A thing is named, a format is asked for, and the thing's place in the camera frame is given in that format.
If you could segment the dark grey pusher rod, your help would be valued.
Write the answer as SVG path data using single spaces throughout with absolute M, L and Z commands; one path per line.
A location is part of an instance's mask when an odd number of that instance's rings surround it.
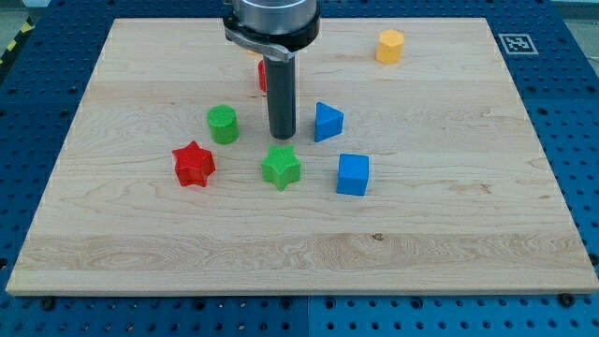
M 264 57 L 270 134 L 290 139 L 296 133 L 295 59 Z

